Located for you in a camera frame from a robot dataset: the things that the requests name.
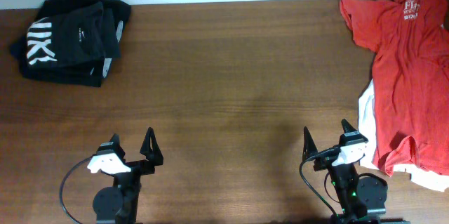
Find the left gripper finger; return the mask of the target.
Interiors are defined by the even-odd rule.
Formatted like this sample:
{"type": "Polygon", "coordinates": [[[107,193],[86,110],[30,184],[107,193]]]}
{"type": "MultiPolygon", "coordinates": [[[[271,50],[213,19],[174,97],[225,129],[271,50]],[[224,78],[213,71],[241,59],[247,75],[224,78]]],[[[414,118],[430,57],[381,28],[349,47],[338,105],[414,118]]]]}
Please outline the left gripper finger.
{"type": "Polygon", "coordinates": [[[140,148],[140,154],[153,166],[163,165],[163,155],[156,141],[154,129],[149,127],[140,148]]]}
{"type": "Polygon", "coordinates": [[[120,146],[118,134],[115,133],[108,142],[100,144],[99,148],[96,151],[96,155],[102,154],[116,154],[119,159],[124,158],[125,152],[120,146]]]}

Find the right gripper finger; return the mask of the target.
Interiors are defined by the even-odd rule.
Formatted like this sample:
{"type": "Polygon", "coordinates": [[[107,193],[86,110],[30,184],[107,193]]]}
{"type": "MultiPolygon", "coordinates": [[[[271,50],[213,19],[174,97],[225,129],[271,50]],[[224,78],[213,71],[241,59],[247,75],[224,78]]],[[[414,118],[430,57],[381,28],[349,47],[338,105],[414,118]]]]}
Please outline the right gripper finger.
{"type": "Polygon", "coordinates": [[[346,119],[341,121],[341,125],[344,131],[344,136],[358,135],[358,131],[346,119]]]}
{"type": "Polygon", "coordinates": [[[304,135],[304,145],[302,151],[302,161],[305,161],[306,159],[315,156],[318,153],[318,150],[309,132],[309,129],[306,126],[304,127],[303,135],[304,135]]]}

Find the white printed t-shirt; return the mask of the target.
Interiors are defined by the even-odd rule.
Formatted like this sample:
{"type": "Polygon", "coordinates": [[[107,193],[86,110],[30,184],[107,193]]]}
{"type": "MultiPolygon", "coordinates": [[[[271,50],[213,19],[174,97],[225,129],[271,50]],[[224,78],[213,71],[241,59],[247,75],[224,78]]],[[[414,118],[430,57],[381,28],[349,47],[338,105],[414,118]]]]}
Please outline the white printed t-shirt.
{"type": "MultiPolygon", "coordinates": [[[[359,164],[369,169],[378,170],[373,163],[377,148],[376,121],[375,121],[375,89],[373,80],[358,99],[358,130],[368,139],[365,155],[359,164]]],[[[394,171],[410,174],[410,180],[430,190],[444,192],[448,189],[448,176],[425,171],[414,164],[397,164],[394,171]]]]}

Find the red orange t-shirt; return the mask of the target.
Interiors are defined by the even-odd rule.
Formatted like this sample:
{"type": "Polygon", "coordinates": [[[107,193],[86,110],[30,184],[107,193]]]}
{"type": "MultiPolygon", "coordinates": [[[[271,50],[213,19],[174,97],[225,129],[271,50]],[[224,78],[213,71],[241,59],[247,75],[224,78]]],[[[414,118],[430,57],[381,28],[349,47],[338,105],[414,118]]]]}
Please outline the red orange t-shirt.
{"type": "Polygon", "coordinates": [[[447,0],[340,0],[357,46],[372,64],[376,147],[373,164],[448,175],[447,0]]]}

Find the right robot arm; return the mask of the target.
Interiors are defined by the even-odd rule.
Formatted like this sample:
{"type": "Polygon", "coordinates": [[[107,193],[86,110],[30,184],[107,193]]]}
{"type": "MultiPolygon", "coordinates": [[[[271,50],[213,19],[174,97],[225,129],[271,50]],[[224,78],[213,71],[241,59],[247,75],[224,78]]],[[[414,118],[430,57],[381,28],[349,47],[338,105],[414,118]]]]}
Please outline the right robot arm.
{"type": "Polygon", "coordinates": [[[368,139],[346,119],[341,121],[343,134],[338,144],[319,151],[307,127],[303,129],[304,145],[299,166],[300,177],[305,185],[330,209],[330,223],[337,224],[394,224],[405,223],[401,219],[383,219],[386,213],[388,183],[373,173],[358,173],[355,163],[365,156],[368,139]],[[341,213],[306,179],[303,168],[313,162],[315,171],[326,170],[340,204],[341,213]]]}

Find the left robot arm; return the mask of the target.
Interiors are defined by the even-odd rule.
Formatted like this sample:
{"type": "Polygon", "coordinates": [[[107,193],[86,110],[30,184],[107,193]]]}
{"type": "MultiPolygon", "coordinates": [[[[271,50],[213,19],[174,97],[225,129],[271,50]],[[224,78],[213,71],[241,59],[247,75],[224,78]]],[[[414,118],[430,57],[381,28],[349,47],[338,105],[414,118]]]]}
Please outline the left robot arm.
{"type": "Polygon", "coordinates": [[[94,197],[96,223],[136,222],[141,177],[155,173],[155,168],[163,165],[163,155],[151,127],[147,129],[140,154],[145,158],[127,162],[119,135],[114,134],[99,146],[89,161],[87,168],[91,173],[101,172],[113,178],[113,185],[101,189],[94,197]]]}

